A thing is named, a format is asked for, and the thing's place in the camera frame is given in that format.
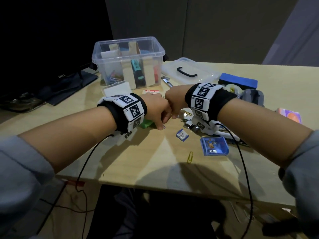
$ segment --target person's left hand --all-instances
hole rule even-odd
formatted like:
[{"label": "person's left hand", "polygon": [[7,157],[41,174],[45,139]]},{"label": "person's left hand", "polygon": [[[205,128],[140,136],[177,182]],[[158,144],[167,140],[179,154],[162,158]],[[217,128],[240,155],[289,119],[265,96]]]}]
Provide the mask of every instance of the person's left hand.
[{"label": "person's left hand", "polygon": [[145,119],[152,120],[158,130],[163,129],[163,123],[171,118],[172,109],[169,102],[161,94],[146,93],[140,95],[147,106]]}]

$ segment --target wooden table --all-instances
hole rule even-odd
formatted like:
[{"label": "wooden table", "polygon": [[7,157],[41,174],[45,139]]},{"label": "wooden table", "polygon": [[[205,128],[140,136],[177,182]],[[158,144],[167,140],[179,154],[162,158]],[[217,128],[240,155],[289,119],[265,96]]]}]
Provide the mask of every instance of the wooden table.
[{"label": "wooden table", "polygon": [[[303,124],[312,129],[319,128],[319,68],[222,63],[206,65],[220,72],[257,79],[258,89],[265,95],[265,107],[297,111]],[[168,90],[164,82],[154,88]],[[95,107],[101,96],[100,82],[95,81],[56,107],[45,104],[3,122],[0,135],[19,134],[62,116]],[[185,142],[176,137],[182,125],[180,119],[171,119],[163,131],[139,128],[131,142],[125,141],[120,146],[113,146],[113,138],[104,140],[92,154],[81,179],[247,201],[247,183],[237,148],[230,146],[227,157],[205,157],[198,135],[187,130],[189,138]],[[294,198],[285,191],[278,178],[278,166],[250,148],[241,149],[254,200],[293,207]],[[194,153],[193,161],[187,164],[190,151]],[[89,152],[58,173],[58,177],[76,179]]]}]

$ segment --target wristband with fiducial markers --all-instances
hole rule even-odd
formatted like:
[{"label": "wristband with fiducial markers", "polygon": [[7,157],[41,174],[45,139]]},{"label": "wristband with fiducial markers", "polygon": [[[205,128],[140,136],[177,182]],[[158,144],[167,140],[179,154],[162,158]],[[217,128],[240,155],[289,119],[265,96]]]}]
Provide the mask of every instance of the wristband with fiducial markers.
[{"label": "wristband with fiducial markers", "polygon": [[223,89],[223,86],[212,83],[193,85],[185,95],[185,101],[195,116],[205,121],[215,120],[223,106],[236,98],[234,93]]},{"label": "wristband with fiducial markers", "polygon": [[98,106],[105,106],[112,113],[117,131],[128,133],[140,125],[147,114],[147,107],[143,99],[134,94],[102,97]]}]

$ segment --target gray shirt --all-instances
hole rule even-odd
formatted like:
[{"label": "gray shirt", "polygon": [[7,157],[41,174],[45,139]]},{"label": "gray shirt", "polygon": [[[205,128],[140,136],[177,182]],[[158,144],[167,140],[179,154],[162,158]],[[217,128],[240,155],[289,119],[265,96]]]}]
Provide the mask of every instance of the gray shirt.
[{"label": "gray shirt", "polygon": [[[283,178],[296,198],[298,220],[304,233],[319,238],[319,131],[307,138],[293,155]],[[0,236],[38,201],[54,177],[50,163],[21,138],[0,142]]]}]

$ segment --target transparent lid with handle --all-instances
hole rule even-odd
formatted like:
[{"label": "transparent lid with handle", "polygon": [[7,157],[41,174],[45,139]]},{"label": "transparent lid with handle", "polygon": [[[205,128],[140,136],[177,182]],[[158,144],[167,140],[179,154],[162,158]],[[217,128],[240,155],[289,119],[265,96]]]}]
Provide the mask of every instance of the transparent lid with handle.
[{"label": "transparent lid with handle", "polygon": [[220,72],[199,62],[180,58],[162,65],[162,73],[181,85],[203,82],[217,83]]}]

